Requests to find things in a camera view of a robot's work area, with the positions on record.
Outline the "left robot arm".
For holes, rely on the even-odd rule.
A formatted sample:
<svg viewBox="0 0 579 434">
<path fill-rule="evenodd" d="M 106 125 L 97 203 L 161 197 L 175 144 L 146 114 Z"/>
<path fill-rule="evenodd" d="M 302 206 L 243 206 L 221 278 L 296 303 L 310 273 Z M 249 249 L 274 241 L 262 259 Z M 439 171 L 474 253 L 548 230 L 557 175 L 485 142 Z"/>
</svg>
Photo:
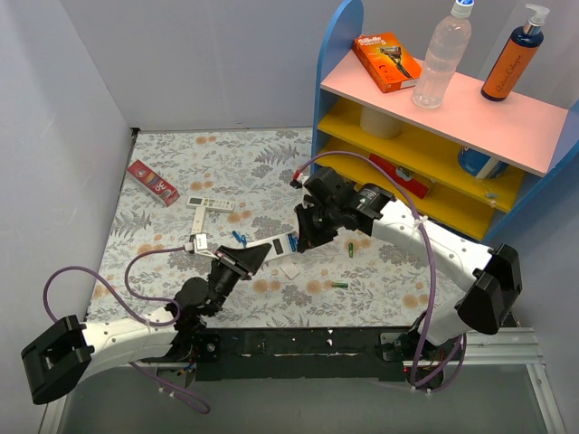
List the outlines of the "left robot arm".
<svg viewBox="0 0 579 434">
<path fill-rule="evenodd" d="M 174 298 L 144 316 L 117 321 L 81 322 L 64 316 L 21 352 L 33 403 L 56 401 L 78 383 L 114 367 L 147 358 L 185 360 L 192 336 L 216 316 L 235 285 L 251 279 L 271 250 L 266 242 L 246 249 L 220 247 L 207 278 L 190 278 Z"/>
</svg>

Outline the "white battery cover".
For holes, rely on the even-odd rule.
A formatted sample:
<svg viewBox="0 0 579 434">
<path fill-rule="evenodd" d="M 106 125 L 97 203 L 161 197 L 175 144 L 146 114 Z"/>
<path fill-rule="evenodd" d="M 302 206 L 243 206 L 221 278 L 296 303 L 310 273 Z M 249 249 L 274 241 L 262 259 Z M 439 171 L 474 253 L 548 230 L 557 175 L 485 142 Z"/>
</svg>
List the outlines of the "white battery cover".
<svg viewBox="0 0 579 434">
<path fill-rule="evenodd" d="M 294 279 L 299 274 L 298 268 L 293 263 L 282 263 L 280 269 L 290 279 Z"/>
</svg>

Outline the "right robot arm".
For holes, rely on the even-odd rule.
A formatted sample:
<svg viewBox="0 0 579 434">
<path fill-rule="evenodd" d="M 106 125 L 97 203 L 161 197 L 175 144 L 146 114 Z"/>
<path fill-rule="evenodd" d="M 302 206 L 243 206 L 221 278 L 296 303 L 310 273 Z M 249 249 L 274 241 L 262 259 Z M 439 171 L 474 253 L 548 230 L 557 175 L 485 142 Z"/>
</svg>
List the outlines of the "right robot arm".
<svg viewBox="0 0 579 434">
<path fill-rule="evenodd" d="M 361 231 L 434 266 L 463 291 L 463 297 L 434 308 L 415 326 L 409 346 L 420 359 L 434 357 L 443 344 L 470 330 L 496 334 L 522 292 L 519 256 L 507 244 L 492 249 L 419 221 L 402 201 L 375 184 L 357 190 L 340 179 L 315 179 L 292 186 L 303 190 L 303 201 L 295 208 L 298 251 L 331 242 L 341 228 Z"/>
</svg>

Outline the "white red remote control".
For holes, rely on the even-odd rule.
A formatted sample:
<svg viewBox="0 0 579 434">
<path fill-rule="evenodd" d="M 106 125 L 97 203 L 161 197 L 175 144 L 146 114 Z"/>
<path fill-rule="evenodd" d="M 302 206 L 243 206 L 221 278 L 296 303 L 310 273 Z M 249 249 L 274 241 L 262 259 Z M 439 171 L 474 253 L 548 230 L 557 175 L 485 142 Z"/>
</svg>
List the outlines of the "white red remote control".
<svg viewBox="0 0 579 434">
<path fill-rule="evenodd" d="M 263 264 L 268 264 L 269 262 L 277 259 L 283 259 L 297 252 L 297 250 L 295 252 L 291 250 L 288 234 L 293 235 L 297 248 L 298 234 L 295 231 L 284 232 L 282 234 L 274 235 L 266 239 L 248 242 L 246 248 L 260 244 L 270 244 L 271 250 L 263 262 Z"/>
</svg>

